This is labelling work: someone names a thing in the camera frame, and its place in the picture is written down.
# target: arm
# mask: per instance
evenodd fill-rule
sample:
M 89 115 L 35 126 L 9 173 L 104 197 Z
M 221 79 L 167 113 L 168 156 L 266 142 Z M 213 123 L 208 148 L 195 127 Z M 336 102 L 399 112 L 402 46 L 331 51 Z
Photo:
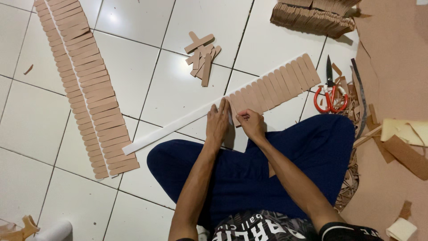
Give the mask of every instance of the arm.
M 252 110 L 237 115 L 246 135 L 265 154 L 291 199 L 309 216 L 317 232 L 329 222 L 345 221 L 336 213 L 318 187 L 265 137 L 264 118 Z
M 207 196 L 212 169 L 229 127 L 229 102 L 223 98 L 220 109 L 212 105 L 207 114 L 207 139 L 178 197 L 168 241 L 181 238 L 198 240 L 196 224 Z

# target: navy blue pants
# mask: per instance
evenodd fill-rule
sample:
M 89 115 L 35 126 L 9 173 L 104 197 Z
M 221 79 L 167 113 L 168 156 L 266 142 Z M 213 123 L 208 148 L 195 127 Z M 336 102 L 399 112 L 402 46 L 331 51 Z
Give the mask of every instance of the navy blue pants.
M 266 137 L 334 205 L 354 142 L 352 122 L 341 115 L 320 114 L 286 130 L 267 132 Z M 175 203 L 201 150 L 200 143 L 171 140 L 157 145 L 147 156 L 151 173 Z M 212 230 L 229 215 L 246 210 L 307 218 L 276 175 L 269 178 L 268 160 L 251 140 L 245 153 L 219 151 L 198 224 Z

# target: red-handled scissors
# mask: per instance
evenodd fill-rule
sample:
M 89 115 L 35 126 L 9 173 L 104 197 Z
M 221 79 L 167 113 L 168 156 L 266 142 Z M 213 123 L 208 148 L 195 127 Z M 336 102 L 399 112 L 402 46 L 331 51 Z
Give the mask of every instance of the red-handled scissors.
M 323 110 L 318 106 L 318 103 L 317 103 L 318 95 L 322 89 L 321 87 L 318 88 L 318 90 L 314 96 L 315 108 L 319 112 L 322 112 L 322 113 L 327 113 L 329 111 L 331 111 L 333 113 L 337 113 L 337 112 L 343 111 L 346 108 L 346 106 L 348 105 L 348 95 L 346 94 L 345 90 L 342 87 L 340 87 L 340 86 L 337 87 L 337 89 L 340 91 L 340 93 L 342 93 L 342 95 L 344 96 L 345 102 L 343 103 L 343 105 L 339 109 L 336 110 L 334 108 L 334 94 L 336 93 L 336 85 L 333 82 L 333 69 L 331 67 L 330 56 L 327 56 L 326 74 L 327 74 L 327 84 L 324 85 L 323 89 L 324 89 L 324 93 L 325 93 L 325 98 L 327 99 L 327 108 L 325 110 Z M 331 97 L 329 96 L 328 88 L 332 88 Z

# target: scissor blade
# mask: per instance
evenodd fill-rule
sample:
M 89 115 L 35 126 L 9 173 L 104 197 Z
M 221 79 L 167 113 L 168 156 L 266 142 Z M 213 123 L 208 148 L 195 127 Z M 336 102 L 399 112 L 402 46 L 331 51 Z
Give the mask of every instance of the scissor blade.
M 334 82 L 333 82 L 333 69 L 331 67 L 331 61 L 330 61 L 330 56 L 329 55 L 327 55 L 326 74 L 327 74 L 327 86 L 328 87 L 333 87 L 333 85 L 334 85 Z

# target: person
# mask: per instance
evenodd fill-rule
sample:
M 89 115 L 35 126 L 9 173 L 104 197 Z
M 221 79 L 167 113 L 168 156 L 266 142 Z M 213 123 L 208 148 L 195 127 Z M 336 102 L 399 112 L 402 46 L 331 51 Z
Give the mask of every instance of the person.
M 265 133 L 263 116 L 247 109 L 236 116 L 249 138 L 241 153 L 220 148 L 229 111 L 224 98 L 212 105 L 204 144 L 171 140 L 147 156 L 176 203 L 169 241 L 197 241 L 197 224 L 212 241 L 382 240 L 333 209 L 354 142 L 348 118 L 321 114 Z

